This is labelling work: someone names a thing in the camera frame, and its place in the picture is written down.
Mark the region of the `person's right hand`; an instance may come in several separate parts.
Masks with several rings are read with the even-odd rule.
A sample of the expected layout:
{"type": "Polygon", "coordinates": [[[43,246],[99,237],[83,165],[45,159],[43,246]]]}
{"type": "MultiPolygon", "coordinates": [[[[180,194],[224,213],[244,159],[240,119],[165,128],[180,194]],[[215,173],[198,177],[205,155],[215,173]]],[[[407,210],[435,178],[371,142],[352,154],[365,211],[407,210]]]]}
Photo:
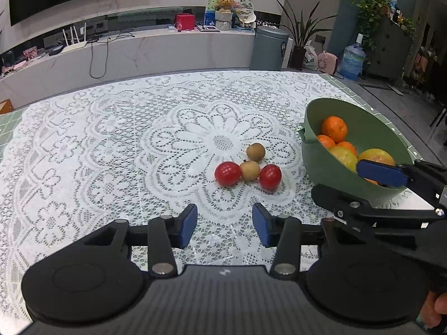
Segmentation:
{"type": "Polygon", "coordinates": [[[421,321],[428,327],[434,328],[442,321],[447,312],[447,293],[441,295],[430,291],[420,312],[421,321]]]}

